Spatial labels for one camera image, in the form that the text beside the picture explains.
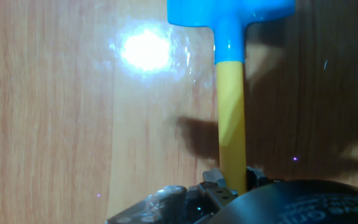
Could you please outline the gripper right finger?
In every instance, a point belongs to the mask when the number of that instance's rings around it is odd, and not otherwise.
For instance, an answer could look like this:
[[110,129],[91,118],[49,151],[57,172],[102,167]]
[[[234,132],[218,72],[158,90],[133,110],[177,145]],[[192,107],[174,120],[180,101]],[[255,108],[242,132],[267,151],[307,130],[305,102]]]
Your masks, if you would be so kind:
[[247,167],[247,189],[252,190],[268,184],[268,178],[261,169]]

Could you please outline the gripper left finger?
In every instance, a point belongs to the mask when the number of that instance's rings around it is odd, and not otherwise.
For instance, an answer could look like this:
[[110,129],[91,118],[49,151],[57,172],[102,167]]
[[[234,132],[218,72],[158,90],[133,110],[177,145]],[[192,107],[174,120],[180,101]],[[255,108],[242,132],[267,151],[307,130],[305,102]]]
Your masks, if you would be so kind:
[[222,209],[238,197],[236,190],[227,188],[226,181],[219,168],[203,172],[204,182],[198,184],[203,199],[214,209]]

